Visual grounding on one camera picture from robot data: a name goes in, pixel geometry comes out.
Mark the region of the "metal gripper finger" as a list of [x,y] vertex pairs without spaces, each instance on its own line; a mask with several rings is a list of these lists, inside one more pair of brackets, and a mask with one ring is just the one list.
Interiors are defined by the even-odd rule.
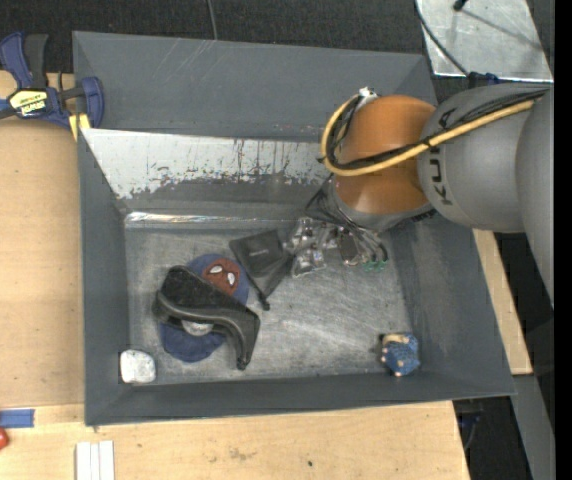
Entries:
[[293,278],[301,278],[325,269],[326,266],[327,263],[322,250],[315,248],[304,249],[295,254],[291,275]]
[[308,249],[316,245],[318,222],[309,217],[299,218],[288,238],[289,249]]

